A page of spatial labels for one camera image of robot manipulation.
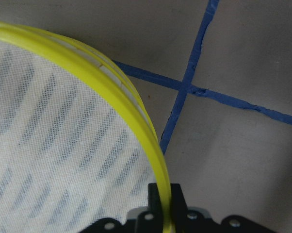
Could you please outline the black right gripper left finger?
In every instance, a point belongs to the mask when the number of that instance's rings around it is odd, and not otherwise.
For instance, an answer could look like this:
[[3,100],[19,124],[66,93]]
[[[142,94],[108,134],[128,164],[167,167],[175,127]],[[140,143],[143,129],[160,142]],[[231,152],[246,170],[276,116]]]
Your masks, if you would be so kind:
[[82,233],[162,233],[163,212],[156,183],[147,187],[148,206],[135,217],[127,217],[125,224],[114,218],[101,218],[82,230]]

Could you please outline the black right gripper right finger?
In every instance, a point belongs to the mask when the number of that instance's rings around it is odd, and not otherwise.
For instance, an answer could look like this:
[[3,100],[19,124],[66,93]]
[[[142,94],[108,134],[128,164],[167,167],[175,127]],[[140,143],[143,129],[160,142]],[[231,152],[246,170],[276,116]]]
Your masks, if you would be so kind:
[[203,208],[188,207],[180,184],[171,184],[171,217],[177,233],[272,233],[243,216],[230,215],[215,222]]

